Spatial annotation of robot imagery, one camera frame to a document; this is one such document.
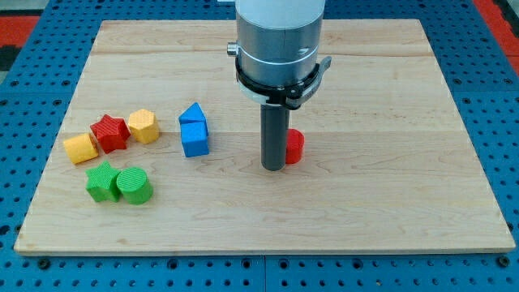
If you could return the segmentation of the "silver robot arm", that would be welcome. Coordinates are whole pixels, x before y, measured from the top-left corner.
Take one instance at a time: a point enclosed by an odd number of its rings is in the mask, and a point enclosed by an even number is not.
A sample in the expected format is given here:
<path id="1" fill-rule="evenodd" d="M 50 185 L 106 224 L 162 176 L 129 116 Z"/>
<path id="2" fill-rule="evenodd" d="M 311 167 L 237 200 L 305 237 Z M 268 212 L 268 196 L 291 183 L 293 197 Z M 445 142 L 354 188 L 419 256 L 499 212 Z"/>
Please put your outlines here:
<path id="1" fill-rule="evenodd" d="M 324 0 L 236 0 L 237 40 L 227 45 L 241 72 L 267 86 L 293 85 L 316 64 Z"/>

